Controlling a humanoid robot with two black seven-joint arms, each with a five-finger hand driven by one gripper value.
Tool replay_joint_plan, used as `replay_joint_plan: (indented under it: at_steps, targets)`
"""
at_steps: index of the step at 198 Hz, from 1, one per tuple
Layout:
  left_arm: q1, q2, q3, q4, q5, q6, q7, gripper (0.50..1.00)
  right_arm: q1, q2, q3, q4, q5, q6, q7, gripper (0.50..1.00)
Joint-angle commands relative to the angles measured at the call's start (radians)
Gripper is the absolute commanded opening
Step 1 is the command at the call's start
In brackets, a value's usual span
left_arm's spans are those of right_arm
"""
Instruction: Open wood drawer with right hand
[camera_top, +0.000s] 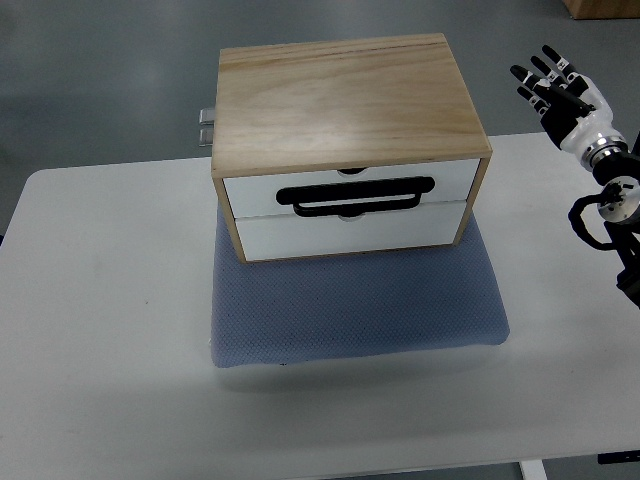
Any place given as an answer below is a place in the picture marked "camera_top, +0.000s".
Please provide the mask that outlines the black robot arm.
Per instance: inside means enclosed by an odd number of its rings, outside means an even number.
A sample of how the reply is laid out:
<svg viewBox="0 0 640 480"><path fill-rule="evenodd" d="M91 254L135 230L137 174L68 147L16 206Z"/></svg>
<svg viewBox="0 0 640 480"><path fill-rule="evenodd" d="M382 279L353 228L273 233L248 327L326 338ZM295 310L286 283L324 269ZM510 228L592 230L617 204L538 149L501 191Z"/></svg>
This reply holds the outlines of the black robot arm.
<svg viewBox="0 0 640 480"><path fill-rule="evenodd" d="M616 286L634 304L639 303L639 145L629 148L616 136L598 139L586 149L587 165L602 186L598 194L575 201L568 213L574 233L591 248L614 251L623 270ZM582 212L594 205L603 219L609 241L603 243L588 231Z"/></svg>

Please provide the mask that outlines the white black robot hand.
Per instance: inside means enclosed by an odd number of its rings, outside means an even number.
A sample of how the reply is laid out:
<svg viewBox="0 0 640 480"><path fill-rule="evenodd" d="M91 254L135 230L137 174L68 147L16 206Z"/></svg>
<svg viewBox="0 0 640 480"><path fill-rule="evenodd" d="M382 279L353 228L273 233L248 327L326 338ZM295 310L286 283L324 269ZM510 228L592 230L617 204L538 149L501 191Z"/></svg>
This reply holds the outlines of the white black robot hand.
<svg viewBox="0 0 640 480"><path fill-rule="evenodd" d="M613 111L591 78L551 46L544 45L542 52L545 59L531 58L534 70L513 65L510 73L551 142L588 171L605 157L625 152L628 142L613 127Z"/></svg>

